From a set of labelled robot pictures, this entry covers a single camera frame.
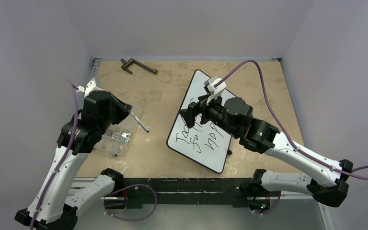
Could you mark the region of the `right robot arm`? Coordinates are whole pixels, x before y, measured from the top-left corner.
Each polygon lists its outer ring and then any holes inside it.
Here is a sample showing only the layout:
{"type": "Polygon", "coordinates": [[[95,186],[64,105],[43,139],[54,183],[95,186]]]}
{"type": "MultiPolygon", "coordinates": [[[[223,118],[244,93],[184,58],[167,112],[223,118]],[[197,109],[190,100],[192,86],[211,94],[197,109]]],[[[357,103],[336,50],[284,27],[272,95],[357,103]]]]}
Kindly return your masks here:
{"type": "Polygon", "coordinates": [[[339,207],[346,199],[349,185],[347,175],[353,163],[348,160],[327,159],[292,140],[276,126],[253,117],[253,108],[242,98],[233,97],[222,103],[222,98],[206,102],[191,102],[179,110],[185,124],[192,128],[196,117],[201,124],[211,122],[221,128],[245,149],[279,159],[300,173],[277,173],[258,169],[247,186],[240,186],[242,192],[257,196],[275,191],[306,194],[329,207],[339,207]]]}

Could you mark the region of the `white whiteboard black frame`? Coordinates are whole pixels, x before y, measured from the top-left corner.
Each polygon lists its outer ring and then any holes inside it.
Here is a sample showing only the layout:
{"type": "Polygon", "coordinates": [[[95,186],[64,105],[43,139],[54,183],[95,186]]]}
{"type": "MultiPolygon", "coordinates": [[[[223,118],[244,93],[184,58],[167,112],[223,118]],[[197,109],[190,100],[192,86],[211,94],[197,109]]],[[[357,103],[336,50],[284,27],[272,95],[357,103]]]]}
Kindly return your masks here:
{"type": "MultiPolygon", "coordinates": [[[[185,109],[198,97],[206,94],[204,82],[210,77],[202,70],[195,70],[179,109],[185,109]]],[[[212,122],[200,124],[201,115],[195,118],[195,125],[188,128],[177,113],[168,134],[166,145],[169,149],[191,159],[215,173],[222,173],[230,148],[231,136],[212,122]]]]}

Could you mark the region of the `white whiteboard marker pen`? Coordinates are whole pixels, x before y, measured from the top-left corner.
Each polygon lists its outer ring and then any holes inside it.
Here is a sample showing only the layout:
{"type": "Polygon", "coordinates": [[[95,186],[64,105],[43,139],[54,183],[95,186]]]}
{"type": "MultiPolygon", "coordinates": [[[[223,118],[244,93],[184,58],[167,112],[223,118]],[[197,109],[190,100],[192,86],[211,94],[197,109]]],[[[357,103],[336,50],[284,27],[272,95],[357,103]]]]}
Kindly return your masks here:
{"type": "Polygon", "coordinates": [[[134,118],[134,120],[141,126],[141,125],[145,125],[140,119],[139,117],[133,112],[133,110],[130,110],[130,115],[134,118]]]}

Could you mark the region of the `aluminium frame rail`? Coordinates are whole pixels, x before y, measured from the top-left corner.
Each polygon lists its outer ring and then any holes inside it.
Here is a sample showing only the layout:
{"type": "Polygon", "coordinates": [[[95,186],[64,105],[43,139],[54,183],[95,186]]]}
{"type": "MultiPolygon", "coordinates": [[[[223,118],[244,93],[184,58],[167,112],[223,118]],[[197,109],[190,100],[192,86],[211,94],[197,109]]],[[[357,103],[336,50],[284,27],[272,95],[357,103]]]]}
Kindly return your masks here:
{"type": "Polygon", "coordinates": [[[77,178],[71,185],[69,196],[74,195],[84,201],[88,198],[97,200],[111,193],[114,187],[115,181],[105,175],[97,178],[77,178]]]}

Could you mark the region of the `clear plastic screw box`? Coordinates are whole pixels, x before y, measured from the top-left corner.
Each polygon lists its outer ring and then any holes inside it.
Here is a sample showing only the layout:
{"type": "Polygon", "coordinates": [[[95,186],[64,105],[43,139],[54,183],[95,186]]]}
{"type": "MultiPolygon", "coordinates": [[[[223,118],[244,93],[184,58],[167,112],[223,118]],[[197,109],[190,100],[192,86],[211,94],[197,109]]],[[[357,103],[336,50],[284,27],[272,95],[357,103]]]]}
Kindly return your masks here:
{"type": "Polygon", "coordinates": [[[94,149],[112,156],[122,156],[139,126],[135,118],[129,115],[121,123],[109,126],[102,135],[102,139],[95,144],[94,149]]]}

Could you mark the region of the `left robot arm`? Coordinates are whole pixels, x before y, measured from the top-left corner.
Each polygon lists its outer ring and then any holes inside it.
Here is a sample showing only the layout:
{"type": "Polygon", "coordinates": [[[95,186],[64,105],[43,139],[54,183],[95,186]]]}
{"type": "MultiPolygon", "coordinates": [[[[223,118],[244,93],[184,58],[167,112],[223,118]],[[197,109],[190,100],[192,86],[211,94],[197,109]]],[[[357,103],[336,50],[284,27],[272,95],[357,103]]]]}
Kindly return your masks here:
{"type": "Polygon", "coordinates": [[[105,131],[125,120],[131,110],[132,105],[111,92],[88,93],[82,108],[75,109],[61,129],[52,165],[39,193],[28,208],[17,211],[14,219],[29,229],[73,229],[83,205],[88,203],[82,197],[67,199],[74,178],[105,131]]]}

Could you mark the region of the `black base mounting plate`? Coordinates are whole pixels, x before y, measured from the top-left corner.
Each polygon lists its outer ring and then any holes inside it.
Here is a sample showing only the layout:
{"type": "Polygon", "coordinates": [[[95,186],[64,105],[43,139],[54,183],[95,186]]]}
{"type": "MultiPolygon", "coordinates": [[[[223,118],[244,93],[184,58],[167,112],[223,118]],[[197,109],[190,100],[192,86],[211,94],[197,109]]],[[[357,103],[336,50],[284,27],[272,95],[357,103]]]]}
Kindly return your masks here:
{"type": "Polygon", "coordinates": [[[229,205],[256,207],[279,197],[253,178],[125,178],[117,188],[129,188],[103,198],[108,209],[138,209],[143,205],[229,205]]]}

